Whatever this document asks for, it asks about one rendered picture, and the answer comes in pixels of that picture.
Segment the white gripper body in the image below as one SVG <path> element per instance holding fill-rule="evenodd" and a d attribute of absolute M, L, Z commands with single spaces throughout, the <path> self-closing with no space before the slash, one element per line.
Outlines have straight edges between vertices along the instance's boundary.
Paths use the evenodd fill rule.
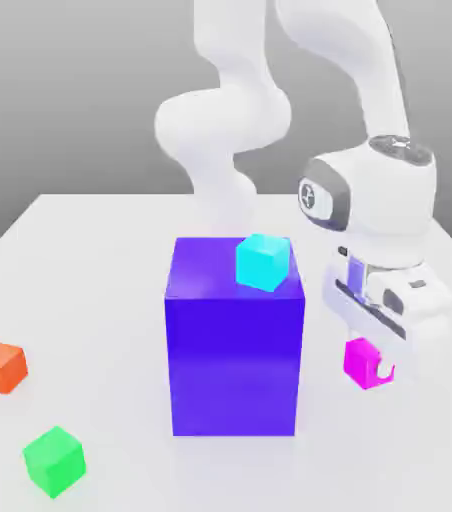
<path fill-rule="evenodd" d="M 406 330 L 379 309 L 359 302 L 339 279 L 334 265 L 327 265 L 323 278 L 323 300 L 352 333 L 378 348 L 385 360 L 409 362 L 411 344 Z"/>

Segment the small magenta cube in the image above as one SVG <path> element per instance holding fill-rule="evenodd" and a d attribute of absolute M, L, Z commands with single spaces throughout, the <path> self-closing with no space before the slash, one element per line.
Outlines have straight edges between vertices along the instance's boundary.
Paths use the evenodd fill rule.
<path fill-rule="evenodd" d="M 381 361 L 380 351 L 364 337 L 352 339 L 345 345 L 344 372 L 363 390 L 394 381 L 395 366 L 388 376 L 378 375 Z"/>

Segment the small cyan cube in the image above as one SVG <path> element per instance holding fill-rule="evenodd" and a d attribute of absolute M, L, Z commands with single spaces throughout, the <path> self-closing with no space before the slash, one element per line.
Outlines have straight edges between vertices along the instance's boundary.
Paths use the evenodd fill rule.
<path fill-rule="evenodd" d="M 235 249 L 235 278 L 241 285 L 273 292 L 288 276 L 290 240 L 254 233 Z"/>

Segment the small green cube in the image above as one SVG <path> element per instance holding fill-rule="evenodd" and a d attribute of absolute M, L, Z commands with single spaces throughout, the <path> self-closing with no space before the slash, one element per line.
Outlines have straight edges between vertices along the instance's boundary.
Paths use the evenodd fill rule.
<path fill-rule="evenodd" d="M 60 426 L 29 443 L 22 455 L 32 482 L 52 499 L 87 471 L 82 443 Z"/>

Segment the small orange cube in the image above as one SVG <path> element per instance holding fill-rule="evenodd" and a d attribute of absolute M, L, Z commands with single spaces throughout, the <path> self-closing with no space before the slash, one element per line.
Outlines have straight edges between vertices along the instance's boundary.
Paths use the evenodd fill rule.
<path fill-rule="evenodd" d="M 0 393 L 9 394 L 28 375 L 24 350 L 0 343 Z"/>

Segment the large blue box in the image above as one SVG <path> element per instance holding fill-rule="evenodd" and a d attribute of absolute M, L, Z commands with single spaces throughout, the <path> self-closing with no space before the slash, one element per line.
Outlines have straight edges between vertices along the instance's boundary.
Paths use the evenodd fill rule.
<path fill-rule="evenodd" d="M 238 238 L 179 237 L 164 297 L 176 436 L 292 436 L 305 294 L 294 258 L 273 292 L 235 280 Z"/>

